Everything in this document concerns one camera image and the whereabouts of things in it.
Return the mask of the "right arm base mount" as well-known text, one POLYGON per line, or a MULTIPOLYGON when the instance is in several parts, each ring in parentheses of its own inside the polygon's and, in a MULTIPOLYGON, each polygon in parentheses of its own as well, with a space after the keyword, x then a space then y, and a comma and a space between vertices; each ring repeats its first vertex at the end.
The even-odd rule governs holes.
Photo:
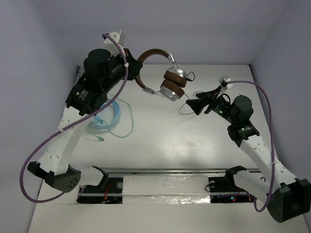
POLYGON ((254 197, 235 185, 234 175, 247 171, 242 166, 235 166, 225 171, 221 177, 211 177, 205 191, 211 195, 211 203, 253 203, 254 197))

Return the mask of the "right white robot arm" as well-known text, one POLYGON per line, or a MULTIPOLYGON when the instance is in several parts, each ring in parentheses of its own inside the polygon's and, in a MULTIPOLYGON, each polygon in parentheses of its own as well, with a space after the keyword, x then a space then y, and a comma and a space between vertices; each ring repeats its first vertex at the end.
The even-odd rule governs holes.
POLYGON ((259 131, 251 123, 254 110, 251 100, 238 95, 232 102, 224 99, 224 90, 230 82, 223 82, 216 89, 196 94, 186 104, 196 115, 214 111, 230 123, 227 128, 230 139, 235 142, 255 163, 263 178, 256 179, 242 166, 232 167, 225 172, 224 184, 228 190, 242 191, 243 196, 252 196, 257 212, 268 210, 272 218, 282 223, 311 209, 311 184, 291 173, 275 156, 273 146, 267 146, 259 131))

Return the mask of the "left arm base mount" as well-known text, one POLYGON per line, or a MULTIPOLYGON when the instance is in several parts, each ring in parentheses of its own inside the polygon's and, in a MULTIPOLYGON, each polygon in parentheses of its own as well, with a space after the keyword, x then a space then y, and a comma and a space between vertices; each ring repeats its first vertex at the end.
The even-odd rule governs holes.
POLYGON ((122 204, 123 177, 109 177, 103 169, 93 166, 102 173, 98 185, 84 185, 79 188, 79 204, 122 204))

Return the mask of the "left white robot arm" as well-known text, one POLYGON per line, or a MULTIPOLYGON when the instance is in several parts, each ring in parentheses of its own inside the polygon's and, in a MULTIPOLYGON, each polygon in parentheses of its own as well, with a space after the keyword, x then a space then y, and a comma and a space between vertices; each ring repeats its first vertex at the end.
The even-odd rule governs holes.
POLYGON ((92 50, 84 60, 84 72, 71 89, 59 124, 59 132, 42 157, 31 162, 27 170, 46 184, 63 193, 72 191, 81 179, 81 172, 69 165, 72 153, 83 131, 92 120, 92 113, 107 102, 108 92, 125 76, 134 79, 142 68, 130 53, 112 55, 105 49, 92 50))

